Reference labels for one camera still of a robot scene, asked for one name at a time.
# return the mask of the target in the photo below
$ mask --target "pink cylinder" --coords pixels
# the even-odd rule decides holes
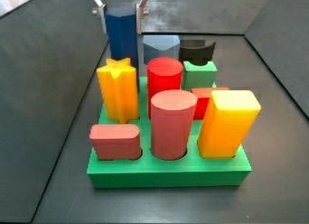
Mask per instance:
[[[152,98],[153,155],[162,160],[178,160],[188,151],[197,97],[189,91],[173,89]]]

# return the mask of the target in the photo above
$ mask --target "red cylinder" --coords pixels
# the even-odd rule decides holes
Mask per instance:
[[[152,98],[153,96],[170,89],[180,89],[184,65],[169,57],[160,57],[148,64],[149,77],[149,117],[152,118]]]
[[[188,150],[197,97],[185,90],[166,90],[152,99],[152,150],[162,160],[177,160]]]

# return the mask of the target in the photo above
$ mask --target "blue translucent block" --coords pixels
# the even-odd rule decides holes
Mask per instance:
[[[158,57],[180,58],[180,37],[177,35],[144,36],[144,63]]]

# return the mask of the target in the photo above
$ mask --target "yellow rectangular prism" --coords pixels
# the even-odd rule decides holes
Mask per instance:
[[[251,90],[214,90],[198,137],[202,158],[232,158],[251,130],[261,105]]]
[[[107,59],[97,73],[109,118],[121,124],[140,119],[137,69],[130,66],[130,58]]]

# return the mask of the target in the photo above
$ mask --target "gray wall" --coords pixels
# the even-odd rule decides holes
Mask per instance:
[[[91,0],[0,19],[0,222],[30,222],[107,38]]]
[[[309,0],[271,0],[245,37],[309,116]]]
[[[141,0],[106,0],[109,7]],[[244,34],[268,0],[150,0],[145,32]]]

